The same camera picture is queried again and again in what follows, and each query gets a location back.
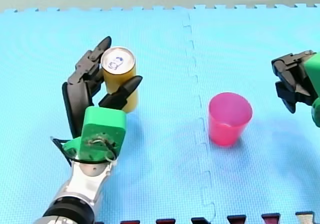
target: black cable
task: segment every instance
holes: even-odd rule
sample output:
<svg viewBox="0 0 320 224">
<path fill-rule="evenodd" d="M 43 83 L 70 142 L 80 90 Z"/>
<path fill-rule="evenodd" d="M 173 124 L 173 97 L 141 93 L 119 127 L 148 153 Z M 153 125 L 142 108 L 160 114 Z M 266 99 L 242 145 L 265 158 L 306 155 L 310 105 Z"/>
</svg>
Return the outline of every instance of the black cable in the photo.
<svg viewBox="0 0 320 224">
<path fill-rule="evenodd" d="M 56 138 L 51 137 L 51 141 L 55 144 L 55 146 L 61 151 L 61 153 L 64 155 L 64 157 L 66 158 L 67 162 L 69 163 L 69 165 L 71 166 L 71 161 L 74 162 L 78 162 L 78 163 L 82 163 L 82 164 L 101 164 L 101 163 L 107 163 L 110 162 L 109 160 L 100 160 L 100 161 L 87 161 L 87 160 L 78 160 L 75 159 L 73 157 L 70 157 L 66 151 L 63 149 L 63 145 L 62 143 L 67 143 L 69 140 L 59 140 Z M 106 146 L 107 148 L 112 152 L 113 154 L 113 160 L 117 159 L 117 153 L 115 152 L 115 149 L 112 147 L 112 145 L 106 141 L 106 140 L 101 140 Z"/>
</svg>

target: yellow can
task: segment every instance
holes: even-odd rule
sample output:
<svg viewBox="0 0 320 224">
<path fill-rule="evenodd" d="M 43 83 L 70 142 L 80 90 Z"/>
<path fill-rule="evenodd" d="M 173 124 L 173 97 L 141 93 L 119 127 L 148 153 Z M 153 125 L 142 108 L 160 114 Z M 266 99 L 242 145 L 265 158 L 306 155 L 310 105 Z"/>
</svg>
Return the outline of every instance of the yellow can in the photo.
<svg viewBox="0 0 320 224">
<path fill-rule="evenodd" d="M 107 49 L 101 57 L 103 77 L 109 94 L 118 90 L 128 79 L 136 76 L 136 61 L 133 53 L 125 47 L 112 47 Z M 138 104 L 137 89 L 128 97 L 123 111 L 129 113 Z"/>
</svg>

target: robotic hand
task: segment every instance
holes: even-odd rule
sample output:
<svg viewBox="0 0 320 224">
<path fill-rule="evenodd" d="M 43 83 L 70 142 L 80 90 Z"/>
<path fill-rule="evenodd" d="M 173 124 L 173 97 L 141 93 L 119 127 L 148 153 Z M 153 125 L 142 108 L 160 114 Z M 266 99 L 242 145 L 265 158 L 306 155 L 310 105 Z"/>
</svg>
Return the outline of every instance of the robotic hand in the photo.
<svg viewBox="0 0 320 224">
<path fill-rule="evenodd" d="M 140 84 L 134 76 L 115 93 L 106 94 L 93 105 L 93 96 L 104 82 L 100 59 L 111 46 L 111 38 L 87 51 L 75 65 L 75 72 L 63 83 L 62 94 L 73 140 L 52 137 L 72 168 L 72 175 L 61 187 L 43 217 L 34 224 L 103 224 L 96 222 L 101 190 L 124 140 L 126 114 L 122 108 Z"/>
<path fill-rule="evenodd" d="M 273 72 L 279 77 L 276 91 L 291 113 L 297 102 L 312 106 L 312 119 L 320 127 L 320 53 L 311 50 L 288 54 L 271 62 Z"/>
</svg>

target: pink plastic cup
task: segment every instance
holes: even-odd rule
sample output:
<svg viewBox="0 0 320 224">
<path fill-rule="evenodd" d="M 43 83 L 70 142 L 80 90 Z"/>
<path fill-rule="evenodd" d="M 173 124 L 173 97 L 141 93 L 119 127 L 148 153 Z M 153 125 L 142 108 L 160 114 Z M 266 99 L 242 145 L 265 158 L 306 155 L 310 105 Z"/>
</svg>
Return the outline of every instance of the pink plastic cup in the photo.
<svg viewBox="0 0 320 224">
<path fill-rule="evenodd" d="M 219 146 L 236 143 L 252 118 L 252 107 L 241 95 L 220 93 L 209 104 L 209 137 Z"/>
</svg>

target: foam puzzle mat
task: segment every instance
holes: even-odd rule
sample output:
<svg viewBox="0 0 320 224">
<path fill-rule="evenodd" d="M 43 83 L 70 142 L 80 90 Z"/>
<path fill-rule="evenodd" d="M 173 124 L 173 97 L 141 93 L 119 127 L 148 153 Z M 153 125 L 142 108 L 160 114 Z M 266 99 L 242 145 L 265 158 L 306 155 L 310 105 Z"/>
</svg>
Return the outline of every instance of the foam puzzle mat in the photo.
<svg viewBox="0 0 320 224">
<path fill-rule="evenodd" d="M 71 138 L 61 85 L 106 36 L 134 52 L 143 81 L 98 221 L 320 223 L 320 130 L 310 107 L 286 110 L 271 68 L 274 58 L 318 50 L 319 7 L 0 14 L 1 223 L 32 223 L 69 178 L 49 139 Z M 254 111 L 230 149 L 207 136 L 209 100 L 224 91 Z"/>
</svg>

